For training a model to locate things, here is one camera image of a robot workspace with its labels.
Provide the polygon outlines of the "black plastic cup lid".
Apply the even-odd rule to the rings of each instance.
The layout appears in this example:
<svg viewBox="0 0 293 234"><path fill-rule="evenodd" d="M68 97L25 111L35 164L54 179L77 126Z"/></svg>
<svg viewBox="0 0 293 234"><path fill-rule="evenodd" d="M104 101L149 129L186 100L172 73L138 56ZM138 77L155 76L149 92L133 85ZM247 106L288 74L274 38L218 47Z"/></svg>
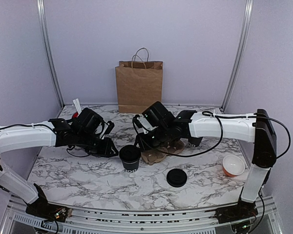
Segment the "black plastic cup lid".
<svg viewBox="0 0 293 234"><path fill-rule="evenodd" d="M123 162L133 163L141 157L141 151L134 145L126 145L119 151L119 157Z"/></svg>

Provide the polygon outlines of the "brown paper bag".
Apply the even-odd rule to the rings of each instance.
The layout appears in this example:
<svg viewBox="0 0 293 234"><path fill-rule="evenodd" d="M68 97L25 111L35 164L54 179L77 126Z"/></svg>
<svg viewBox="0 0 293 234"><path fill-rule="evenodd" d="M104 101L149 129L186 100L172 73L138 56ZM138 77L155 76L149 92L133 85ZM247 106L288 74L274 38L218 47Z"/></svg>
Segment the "brown paper bag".
<svg viewBox="0 0 293 234"><path fill-rule="evenodd" d="M138 55L120 61L115 67L118 108L120 113L140 114L156 101L162 100L163 62L145 61Z"/></svg>

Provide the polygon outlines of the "black paper coffee cup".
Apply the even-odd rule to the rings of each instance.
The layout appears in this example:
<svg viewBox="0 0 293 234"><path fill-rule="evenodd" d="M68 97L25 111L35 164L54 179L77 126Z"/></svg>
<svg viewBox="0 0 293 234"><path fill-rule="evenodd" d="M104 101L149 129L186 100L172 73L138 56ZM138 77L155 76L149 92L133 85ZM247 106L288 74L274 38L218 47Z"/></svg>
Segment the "black paper coffee cup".
<svg viewBox="0 0 293 234"><path fill-rule="evenodd" d="M122 161L126 172L134 173L139 168L141 150L134 145L126 145L119 151L119 158Z"/></svg>

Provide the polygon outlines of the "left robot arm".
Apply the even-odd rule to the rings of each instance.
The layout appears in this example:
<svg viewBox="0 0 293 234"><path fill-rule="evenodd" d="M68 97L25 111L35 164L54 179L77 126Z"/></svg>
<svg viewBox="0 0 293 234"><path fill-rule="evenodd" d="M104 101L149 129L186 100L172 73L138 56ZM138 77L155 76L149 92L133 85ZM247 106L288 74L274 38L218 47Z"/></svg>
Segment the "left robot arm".
<svg viewBox="0 0 293 234"><path fill-rule="evenodd" d="M119 154L107 135L114 128L112 121L89 108L84 108L69 120L53 118L31 124L0 126L0 155L6 152L35 147L75 147L87 156L114 157ZM48 202L42 188L15 173L0 158L0 188L21 198L27 205L26 213L50 221L65 222L71 209Z"/></svg>

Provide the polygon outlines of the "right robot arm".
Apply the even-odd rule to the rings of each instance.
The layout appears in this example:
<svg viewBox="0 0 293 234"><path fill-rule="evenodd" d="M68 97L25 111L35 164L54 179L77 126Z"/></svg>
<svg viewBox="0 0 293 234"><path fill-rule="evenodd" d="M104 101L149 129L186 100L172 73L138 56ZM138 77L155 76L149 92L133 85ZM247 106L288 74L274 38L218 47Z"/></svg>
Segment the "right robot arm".
<svg viewBox="0 0 293 234"><path fill-rule="evenodd" d="M277 136L273 123L284 124L268 116L264 109L255 113L228 115L210 111L183 110L174 116L157 101L135 115L136 145L142 151L160 151L160 147L180 139L187 139L193 147L205 137L236 139L254 144L253 158L245 185L235 205L218 208L215 217L220 224L250 218L258 214L255 201L268 181L270 171L281 157L277 154Z"/></svg>

